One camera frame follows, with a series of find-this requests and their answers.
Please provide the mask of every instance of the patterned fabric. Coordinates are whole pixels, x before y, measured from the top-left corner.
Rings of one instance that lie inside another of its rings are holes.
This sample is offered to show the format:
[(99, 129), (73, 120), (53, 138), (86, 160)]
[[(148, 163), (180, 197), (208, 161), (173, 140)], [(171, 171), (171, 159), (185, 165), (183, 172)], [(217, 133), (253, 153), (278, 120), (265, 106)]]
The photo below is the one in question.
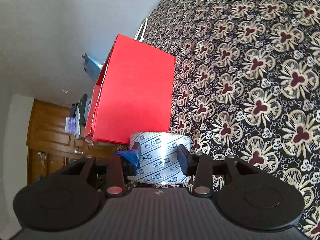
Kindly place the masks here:
[[(162, 0), (145, 42), (176, 56), (170, 132), (295, 186), (320, 239), (320, 0)], [(189, 187), (174, 185), (171, 187)], [(213, 186), (223, 187), (214, 176)]]

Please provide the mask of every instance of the white wall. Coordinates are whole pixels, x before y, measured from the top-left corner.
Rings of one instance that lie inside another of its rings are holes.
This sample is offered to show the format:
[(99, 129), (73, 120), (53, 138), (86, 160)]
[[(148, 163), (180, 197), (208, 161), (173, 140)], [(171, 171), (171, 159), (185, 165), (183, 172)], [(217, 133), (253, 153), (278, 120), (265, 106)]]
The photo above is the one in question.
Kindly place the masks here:
[(0, 232), (9, 222), (9, 216), (6, 207), (3, 185), (3, 141), (5, 135), (5, 126), (12, 98), (11, 84), (7, 78), (0, 78)]
[(26, 141), (33, 101), (31, 97), (14, 94), (10, 103), (3, 143), (3, 184), (9, 223), (0, 233), (3, 240), (21, 228), (13, 212), (12, 201), (16, 193), (27, 185)]

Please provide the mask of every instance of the white tape roll with printed text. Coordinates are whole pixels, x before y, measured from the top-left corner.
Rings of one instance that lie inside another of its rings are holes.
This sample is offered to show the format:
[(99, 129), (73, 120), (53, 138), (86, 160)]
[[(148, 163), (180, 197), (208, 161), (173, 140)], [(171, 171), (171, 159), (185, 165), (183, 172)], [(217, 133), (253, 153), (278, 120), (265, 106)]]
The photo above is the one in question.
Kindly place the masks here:
[(130, 137), (130, 149), (141, 145), (141, 168), (128, 180), (149, 184), (180, 184), (189, 181), (183, 175), (177, 160), (177, 146), (183, 144), (190, 151), (190, 137), (165, 132), (140, 132)]

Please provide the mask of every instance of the red cardboard box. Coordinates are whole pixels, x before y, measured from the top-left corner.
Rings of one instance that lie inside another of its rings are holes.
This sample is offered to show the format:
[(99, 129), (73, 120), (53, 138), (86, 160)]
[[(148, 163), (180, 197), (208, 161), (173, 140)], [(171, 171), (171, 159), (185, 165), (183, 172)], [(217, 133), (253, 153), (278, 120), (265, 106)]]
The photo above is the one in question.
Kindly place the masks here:
[(136, 132), (168, 132), (175, 58), (118, 35), (93, 89), (85, 138), (129, 144)]

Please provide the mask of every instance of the silver rivet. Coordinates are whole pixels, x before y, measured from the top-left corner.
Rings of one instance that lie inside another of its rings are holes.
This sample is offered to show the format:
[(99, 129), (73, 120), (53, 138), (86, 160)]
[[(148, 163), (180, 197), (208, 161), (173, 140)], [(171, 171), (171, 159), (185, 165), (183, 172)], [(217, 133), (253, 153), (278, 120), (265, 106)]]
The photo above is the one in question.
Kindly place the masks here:
[(117, 195), (117, 194), (120, 194), (122, 192), (122, 188), (117, 187), (117, 186), (109, 187), (107, 189), (107, 192), (109, 194)]
[(204, 194), (210, 193), (210, 189), (207, 188), (207, 187), (204, 187), (204, 186), (200, 186), (200, 187), (196, 187), (196, 188), (195, 188), (195, 192), (196, 192), (197, 194), (204, 195)]

